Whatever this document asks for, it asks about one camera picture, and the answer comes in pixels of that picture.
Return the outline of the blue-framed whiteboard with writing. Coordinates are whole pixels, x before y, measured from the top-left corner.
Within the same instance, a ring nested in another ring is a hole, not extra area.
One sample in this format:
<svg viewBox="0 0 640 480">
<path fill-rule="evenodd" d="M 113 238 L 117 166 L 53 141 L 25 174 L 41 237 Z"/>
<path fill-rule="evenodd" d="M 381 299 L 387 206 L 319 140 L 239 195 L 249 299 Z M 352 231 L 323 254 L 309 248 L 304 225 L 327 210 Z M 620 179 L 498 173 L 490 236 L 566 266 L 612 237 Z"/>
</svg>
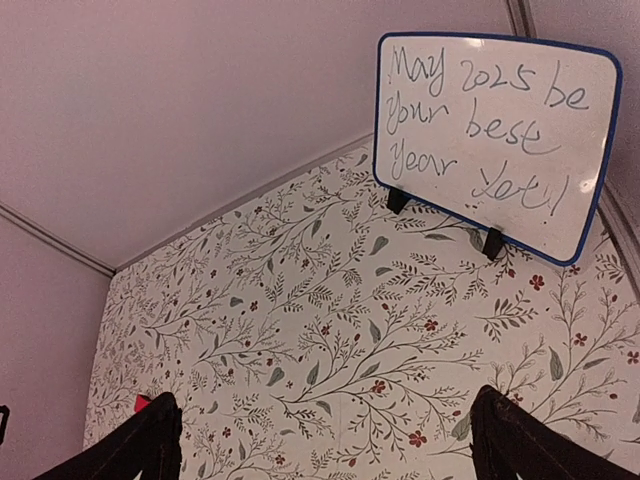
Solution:
<svg viewBox="0 0 640 480">
<path fill-rule="evenodd" d="M 390 32 L 377 46 L 373 175 L 559 266 L 581 255 L 623 81 L 595 47 Z"/>
</svg>

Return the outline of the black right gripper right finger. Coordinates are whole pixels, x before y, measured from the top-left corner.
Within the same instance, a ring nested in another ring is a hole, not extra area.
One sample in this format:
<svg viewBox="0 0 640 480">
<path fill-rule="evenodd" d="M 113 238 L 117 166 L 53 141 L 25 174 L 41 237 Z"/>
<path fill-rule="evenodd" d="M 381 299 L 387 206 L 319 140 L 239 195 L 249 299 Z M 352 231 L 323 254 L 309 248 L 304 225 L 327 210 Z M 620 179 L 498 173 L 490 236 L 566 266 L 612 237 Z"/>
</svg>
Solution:
<svg viewBox="0 0 640 480">
<path fill-rule="evenodd" d="M 639 475 L 546 427 L 490 385 L 470 409 L 478 479 L 637 479 Z"/>
</svg>

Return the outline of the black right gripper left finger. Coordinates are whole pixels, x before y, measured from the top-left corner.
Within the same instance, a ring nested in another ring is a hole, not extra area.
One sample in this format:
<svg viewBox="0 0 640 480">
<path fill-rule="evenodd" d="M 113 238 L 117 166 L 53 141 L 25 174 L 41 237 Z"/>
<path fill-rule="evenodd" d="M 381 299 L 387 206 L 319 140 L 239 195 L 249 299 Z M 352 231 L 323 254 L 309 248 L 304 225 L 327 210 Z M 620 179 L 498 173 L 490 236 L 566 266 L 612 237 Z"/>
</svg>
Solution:
<svg viewBox="0 0 640 480">
<path fill-rule="evenodd" d="M 41 474 L 41 480 L 177 480 L 182 410 L 164 392 L 92 447 Z"/>
</svg>

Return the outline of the red whiteboard eraser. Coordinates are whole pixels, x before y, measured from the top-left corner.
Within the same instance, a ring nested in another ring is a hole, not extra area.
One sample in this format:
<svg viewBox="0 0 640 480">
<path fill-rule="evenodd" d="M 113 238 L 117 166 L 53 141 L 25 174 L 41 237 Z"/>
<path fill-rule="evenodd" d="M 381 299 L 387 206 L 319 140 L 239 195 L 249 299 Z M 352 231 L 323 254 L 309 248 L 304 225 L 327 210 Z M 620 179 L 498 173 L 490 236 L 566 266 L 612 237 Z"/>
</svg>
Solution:
<svg viewBox="0 0 640 480">
<path fill-rule="evenodd" d="M 151 402 L 152 400 L 148 396 L 138 394 L 136 396 L 135 403 L 134 403 L 134 412 L 139 413 L 144 408 L 146 408 Z"/>
</svg>

